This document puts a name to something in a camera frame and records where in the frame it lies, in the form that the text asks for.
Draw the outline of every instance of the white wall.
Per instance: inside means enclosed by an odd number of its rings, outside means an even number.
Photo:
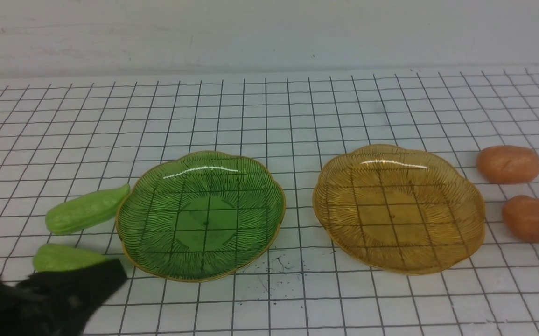
[[[0,0],[0,77],[539,63],[539,0]]]

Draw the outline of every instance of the grid mat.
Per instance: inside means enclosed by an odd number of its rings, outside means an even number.
[[[442,156],[487,202],[470,259],[428,276],[370,268],[334,247],[311,207],[327,160],[369,143]],[[539,336],[539,245],[500,210],[527,185],[475,168],[493,145],[539,154],[539,67],[0,81],[0,273],[33,271],[44,243],[122,259],[113,221],[52,236],[43,216],[85,193],[132,185],[201,150],[255,158],[287,196],[271,249],[236,274],[166,281],[124,262],[130,280],[93,316],[94,335]]]

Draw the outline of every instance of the orange potato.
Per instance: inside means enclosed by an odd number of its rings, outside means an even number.
[[[488,147],[476,156],[476,169],[491,183],[527,183],[539,174],[539,156],[525,147]]]
[[[502,208],[502,218],[508,229],[520,240],[539,243],[539,199],[518,195]]]

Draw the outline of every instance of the glass plate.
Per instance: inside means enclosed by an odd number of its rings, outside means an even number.
[[[260,162],[203,151],[146,172],[120,206],[116,227],[141,270],[205,281],[263,254],[285,212],[284,191]]]
[[[485,238],[485,204],[476,187],[442,158],[392,145],[327,162],[313,208],[342,250],[398,273],[445,270]]]

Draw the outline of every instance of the yellow plate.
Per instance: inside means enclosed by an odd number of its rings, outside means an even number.
[[[444,159],[392,145],[327,162],[313,208],[342,250],[398,273],[441,272],[485,238],[485,203],[476,187]]]

